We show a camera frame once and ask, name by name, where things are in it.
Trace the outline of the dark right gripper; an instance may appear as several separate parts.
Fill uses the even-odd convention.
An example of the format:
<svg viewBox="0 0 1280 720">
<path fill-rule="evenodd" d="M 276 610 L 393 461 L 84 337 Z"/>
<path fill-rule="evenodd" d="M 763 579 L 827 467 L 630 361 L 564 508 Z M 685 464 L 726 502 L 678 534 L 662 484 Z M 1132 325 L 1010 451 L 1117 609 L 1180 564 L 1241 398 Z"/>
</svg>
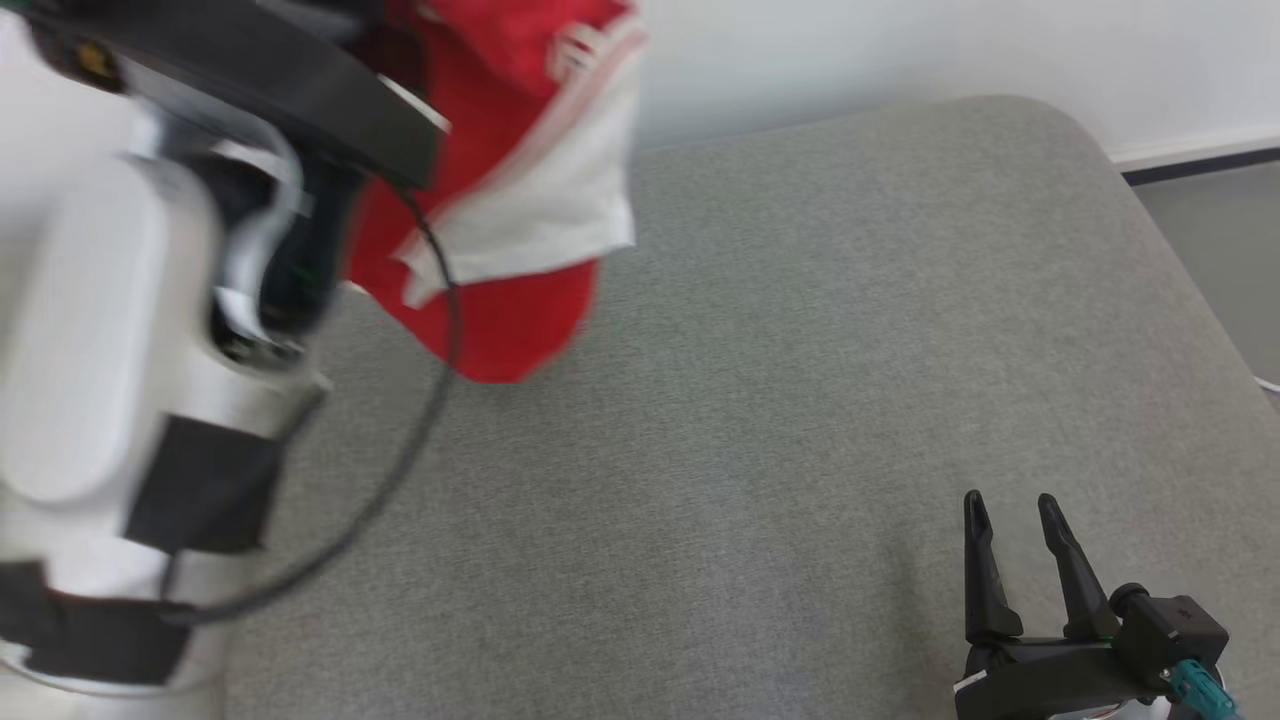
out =
<svg viewBox="0 0 1280 720">
<path fill-rule="evenodd" d="M 1046 547 L 1057 564 L 1068 641 L 1005 642 L 1020 637 L 1024 625 L 1004 591 L 986 502 L 978 489 L 968 491 L 965 638 L 975 646 L 954 689 L 957 720 L 1050 720 L 1167 693 L 1167 685 L 1139 678 L 1108 644 L 1070 642 L 1112 639 L 1120 621 L 1059 501 L 1041 495 L 1037 507 Z"/>
</svg>

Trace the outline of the white and dark baseboard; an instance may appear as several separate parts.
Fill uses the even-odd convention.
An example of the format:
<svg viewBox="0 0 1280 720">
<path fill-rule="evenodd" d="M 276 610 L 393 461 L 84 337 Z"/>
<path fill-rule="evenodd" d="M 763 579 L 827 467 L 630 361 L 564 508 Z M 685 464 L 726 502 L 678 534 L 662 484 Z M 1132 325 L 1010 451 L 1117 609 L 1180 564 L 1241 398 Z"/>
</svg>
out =
<svg viewBox="0 0 1280 720">
<path fill-rule="evenodd" d="M 1132 187 L 1280 161 L 1280 124 L 1192 135 L 1110 151 Z"/>
</svg>

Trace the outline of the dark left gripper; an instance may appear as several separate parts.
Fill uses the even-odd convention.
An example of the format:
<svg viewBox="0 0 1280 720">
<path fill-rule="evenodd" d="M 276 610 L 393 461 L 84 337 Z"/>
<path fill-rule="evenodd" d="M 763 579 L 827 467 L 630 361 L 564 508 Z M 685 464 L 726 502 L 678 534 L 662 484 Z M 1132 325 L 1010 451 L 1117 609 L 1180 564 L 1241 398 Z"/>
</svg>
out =
<svg viewBox="0 0 1280 720">
<path fill-rule="evenodd" d="M 156 154 L 233 142 L 278 159 L 266 205 L 227 233 L 214 291 L 225 324 L 252 340 L 317 323 L 367 177 L 396 190 L 431 179 L 445 122 L 346 50 L 384 14 L 374 0 L 29 0 L 51 68 L 177 123 Z"/>
</svg>

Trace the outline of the red basketball jersey with lettering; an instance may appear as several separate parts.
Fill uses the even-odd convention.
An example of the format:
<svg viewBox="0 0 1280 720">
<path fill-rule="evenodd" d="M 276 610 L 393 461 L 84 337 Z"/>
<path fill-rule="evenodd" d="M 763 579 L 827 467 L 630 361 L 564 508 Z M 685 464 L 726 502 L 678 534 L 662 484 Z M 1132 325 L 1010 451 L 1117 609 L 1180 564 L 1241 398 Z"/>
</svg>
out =
<svg viewBox="0 0 1280 720">
<path fill-rule="evenodd" d="M 416 195 L 460 287 L 452 366 L 526 380 L 564 351 L 602 260 L 635 241 L 627 164 L 646 32 L 634 0 L 372 0 L 349 51 L 444 120 Z"/>
</svg>

